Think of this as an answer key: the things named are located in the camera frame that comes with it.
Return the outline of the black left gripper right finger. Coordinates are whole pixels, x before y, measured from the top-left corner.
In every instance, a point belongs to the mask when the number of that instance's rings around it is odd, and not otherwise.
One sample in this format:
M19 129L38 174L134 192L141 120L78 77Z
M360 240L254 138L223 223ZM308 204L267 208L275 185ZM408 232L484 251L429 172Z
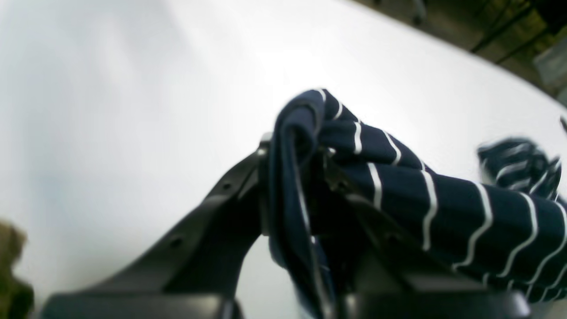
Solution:
M325 319L528 319L519 292L497 292L423 252L332 161L311 165L310 208L327 258L318 298Z

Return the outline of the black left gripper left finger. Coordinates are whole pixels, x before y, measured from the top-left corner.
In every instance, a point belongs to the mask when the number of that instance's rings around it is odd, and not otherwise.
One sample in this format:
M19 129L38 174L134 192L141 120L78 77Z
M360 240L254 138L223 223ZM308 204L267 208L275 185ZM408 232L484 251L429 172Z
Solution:
M141 257L75 293L49 298L42 319L243 319L244 258L268 233L265 169L271 133Z

